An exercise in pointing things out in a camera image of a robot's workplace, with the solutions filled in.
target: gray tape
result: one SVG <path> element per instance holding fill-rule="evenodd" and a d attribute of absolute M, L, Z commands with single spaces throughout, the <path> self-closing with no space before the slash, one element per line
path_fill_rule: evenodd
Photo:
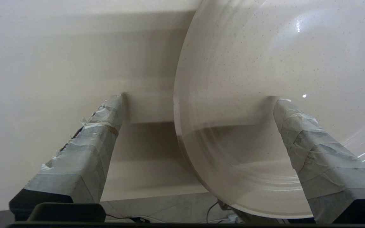
<path fill-rule="evenodd" d="M 273 114 L 316 222 L 331 223 L 365 199 L 365 164 L 358 157 L 289 100 L 278 100 Z"/>
<path fill-rule="evenodd" d="M 98 203 L 123 109 L 121 95 L 106 100 L 64 148 L 42 165 L 25 189 L 71 196 L 79 203 Z"/>

